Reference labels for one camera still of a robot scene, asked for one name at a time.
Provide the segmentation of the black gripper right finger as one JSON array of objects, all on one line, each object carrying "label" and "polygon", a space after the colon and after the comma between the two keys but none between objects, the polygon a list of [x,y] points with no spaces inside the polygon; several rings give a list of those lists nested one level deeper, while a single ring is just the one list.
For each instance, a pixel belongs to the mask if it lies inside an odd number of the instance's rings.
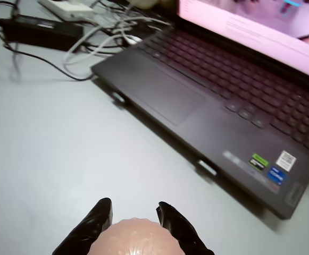
[{"label": "black gripper right finger", "polygon": [[214,255],[199,238],[192,224],[175,207],[159,202],[156,208],[159,222],[178,241],[187,255]]}]

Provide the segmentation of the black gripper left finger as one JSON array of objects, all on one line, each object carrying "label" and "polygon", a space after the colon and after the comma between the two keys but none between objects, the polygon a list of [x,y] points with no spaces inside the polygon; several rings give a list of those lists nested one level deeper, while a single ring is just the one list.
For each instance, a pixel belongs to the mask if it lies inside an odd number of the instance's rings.
[{"label": "black gripper left finger", "polygon": [[102,198],[53,251],[53,255],[87,255],[99,235],[112,225],[110,198]]}]

